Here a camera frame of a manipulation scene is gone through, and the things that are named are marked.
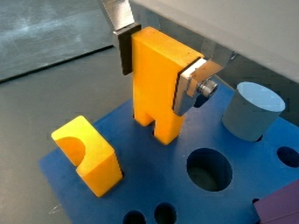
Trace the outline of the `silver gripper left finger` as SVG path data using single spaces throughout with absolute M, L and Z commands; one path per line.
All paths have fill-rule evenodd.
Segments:
M 133 35 L 142 30 L 135 21 L 129 0 L 99 0 L 114 32 L 114 46 L 119 50 L 123 75 L 134 72 Z

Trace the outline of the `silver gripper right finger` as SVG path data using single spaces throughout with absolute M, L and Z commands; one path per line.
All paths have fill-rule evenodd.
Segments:
M 232 62 L 234 51 L 213 40 L 205 40 L 201 46 L 202 56 L 179 72 L 173 99 L 173 111 L 183 116 L 202 96 L 210 99 L 218 84 L 212 80 Z

